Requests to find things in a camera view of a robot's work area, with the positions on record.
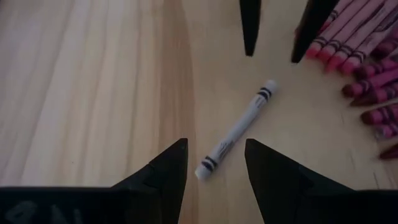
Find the white crayon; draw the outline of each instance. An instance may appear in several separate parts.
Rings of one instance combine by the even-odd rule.
[[[197,167],[195,174],[198,179],[205,180],[217,168],[225,155],[231,150],[234,143],[242,136],[254,118],[259,114],[260,109],[269,101],[276,89],[277,84],[274,80],[269,80],[264,87],[260,89],[260,92],[252,99],[249,108],[241,119],[234,125],[227,136],[214,147],[211,154],[206,156]]]

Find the wood grain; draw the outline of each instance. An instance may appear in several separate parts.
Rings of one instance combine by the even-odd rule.
[[[262,223],[243,157],[255,138],[354,189],[395,189],[397,162],[339,90],[289,63],[305,0],[268,0],[253,58],[238,2],[0,1],[0,184],[111,186],[189,138],[181,223]],[[207,182],[196,165],[267,79],[269,105]]]

